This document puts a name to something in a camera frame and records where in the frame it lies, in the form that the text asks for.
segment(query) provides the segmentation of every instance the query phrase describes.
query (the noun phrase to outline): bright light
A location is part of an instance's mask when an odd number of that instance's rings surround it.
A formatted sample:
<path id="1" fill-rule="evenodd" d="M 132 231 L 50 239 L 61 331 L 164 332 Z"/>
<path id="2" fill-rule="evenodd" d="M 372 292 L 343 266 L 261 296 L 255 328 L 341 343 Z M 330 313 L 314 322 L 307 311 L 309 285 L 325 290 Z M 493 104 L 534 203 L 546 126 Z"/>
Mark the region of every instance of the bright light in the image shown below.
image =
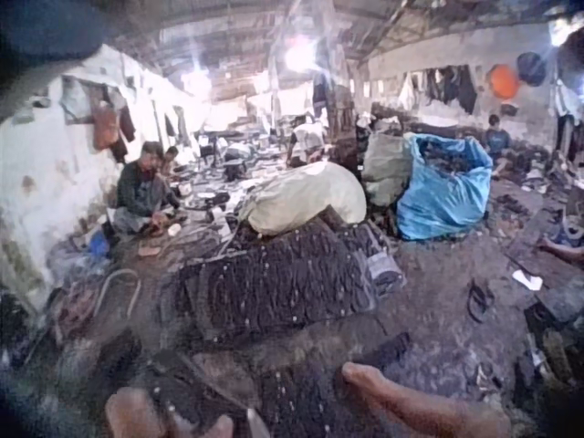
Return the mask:
<path id="1" fill-rule="evenodd" d="M 568 37 L 574 32 L 584 27 L 584 14 L 575 14 L 570 21 L 559 18 L 549 22 L 549 34 L 551 35 L 552 46 L 559 47 L 566 42 Z"/>
<path id="2" fill-rule="evenodd" d="M 270 88 L 270 78 L 267 75 L 267 70 L 262 71 L 259 75 L 254 77 L 255 92 L 261 94 L 268 91 Z"/>
<path id="3" fill-rule="evenodd" d="M 182 75 L 181 81 L 187 92 L 200 99 L 207 99 L 213 87 L 211 80 L 207 77 L 207 72 L 202 70 Z"/>
<path id="4" fill-rule="evenodd" d="M 306 71 L 315 67 L 315 49 L 304 39 L 299 39 L 286 53 L 286 65 L 293 71 Z"/>

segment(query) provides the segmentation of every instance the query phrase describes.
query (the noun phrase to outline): plastic bag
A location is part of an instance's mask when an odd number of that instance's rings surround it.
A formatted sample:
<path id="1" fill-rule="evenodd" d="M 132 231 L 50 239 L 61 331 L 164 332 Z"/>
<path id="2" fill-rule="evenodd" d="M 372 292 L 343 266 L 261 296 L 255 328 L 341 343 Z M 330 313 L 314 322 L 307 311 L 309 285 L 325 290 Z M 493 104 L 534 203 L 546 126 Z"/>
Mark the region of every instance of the plastic bag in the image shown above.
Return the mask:
<path id="1" fill-rule="evenodd" d="M 409 240 L 457 233 L 485 215 L 493 161 L 473 137 L 450 140 L 428 134 L 406 137 L 413 157 L 410 187 L 398 202 L 398 227 Z M 449 174 L 428 165 L 421 146 L 429 141 L 448 154 L 464 157 L 471 170 Z"/>
<path id="2" fill-rule="evenodd" d="M 404 144 L 403 137 L 381 133 L 370 136 L 361 176 L 375 205 L 389 206 L 407 186 L 412 175 L 412 156 Z"/>
<path id="3" fill-rule="evenodd" d="M 315 162 L 257 186 L 239 212 L 262 235 L 298 228 L 331 206 L 347 224 L 365 219 L 365 193 L 357 178 L 332 162 Z"/>

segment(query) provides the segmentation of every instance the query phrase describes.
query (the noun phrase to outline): blue tarp bag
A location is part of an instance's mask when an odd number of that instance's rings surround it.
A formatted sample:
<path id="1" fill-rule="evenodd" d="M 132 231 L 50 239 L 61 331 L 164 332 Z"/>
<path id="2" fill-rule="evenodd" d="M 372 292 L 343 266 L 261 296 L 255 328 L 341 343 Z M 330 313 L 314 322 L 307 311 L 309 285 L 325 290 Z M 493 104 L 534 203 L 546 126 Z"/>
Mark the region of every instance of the blue tarp bag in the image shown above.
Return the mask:
<path id="1" fill-rule="evenodd" d="M 410 187 L 398 202 L 398 228 L 407 240 L 458 233 L 485 215 L 491 189 L 493 161 L 473 137 L 445 139 L 429 134 L 406 134 L 412 153 Z M 431 143 L 448 155 L 468 162 L 469 172 L 450 174 L 428 164 L 424 149 Z"/>

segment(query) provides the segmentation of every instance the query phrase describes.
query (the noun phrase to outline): scrap pile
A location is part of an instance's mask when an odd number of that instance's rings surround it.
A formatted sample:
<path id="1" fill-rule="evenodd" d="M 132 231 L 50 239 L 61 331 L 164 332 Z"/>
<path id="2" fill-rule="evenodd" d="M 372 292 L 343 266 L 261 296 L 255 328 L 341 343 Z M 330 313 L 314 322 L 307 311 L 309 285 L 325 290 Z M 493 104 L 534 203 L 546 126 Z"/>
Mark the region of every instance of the scrap pile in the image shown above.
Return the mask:
<path id="1" fill-rule="evenodd" d="M 186 266 L 164 294 L 177 297 L 173 313 L 192 315 L 205 342 L 230 347 L 373 310 L 402 281 L 375 225 L 337 227 L 317 217 L 245 251 Z"/>

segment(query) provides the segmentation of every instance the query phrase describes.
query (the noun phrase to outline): metal roof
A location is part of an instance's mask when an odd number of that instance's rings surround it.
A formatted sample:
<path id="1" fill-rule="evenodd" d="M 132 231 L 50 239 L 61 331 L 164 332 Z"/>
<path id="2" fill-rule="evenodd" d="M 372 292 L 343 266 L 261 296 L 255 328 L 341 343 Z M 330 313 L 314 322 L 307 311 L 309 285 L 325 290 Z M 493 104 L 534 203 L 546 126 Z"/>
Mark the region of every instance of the metal roof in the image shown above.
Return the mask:
<path id="1" fill-rule="evenodd" d="M 215 99 L 253 89 L 277 37 L 318 37 L 314 4 L 323 0 L 93 0 L 112 23 L 110 43 L 181 86 L 209 71 Z M 369 57 L 461 30 L 545 20 L 558 0 L 334 0 L 347 59 Z M 280 79 L 302 79 L 279 69 Z"/>

